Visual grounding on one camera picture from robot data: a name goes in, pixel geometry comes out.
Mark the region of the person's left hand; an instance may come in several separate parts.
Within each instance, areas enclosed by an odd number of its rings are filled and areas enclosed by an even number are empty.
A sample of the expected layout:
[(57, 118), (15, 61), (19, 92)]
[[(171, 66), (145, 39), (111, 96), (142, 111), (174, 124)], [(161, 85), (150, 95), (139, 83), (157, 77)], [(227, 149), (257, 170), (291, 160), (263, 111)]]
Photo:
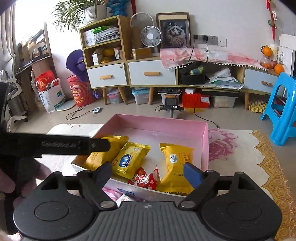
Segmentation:
[[(21, 194), (13, 201), (13, 206), (17, 207), (36, 187), (36, 179), (45, 180), (51, 174), (51, 170), (43, 164), (40, 164), (39, 172), (21, 188)], [(12, 193), (15, 190), (15, 183), (11, 178), (1, 170), (1, 192)]]

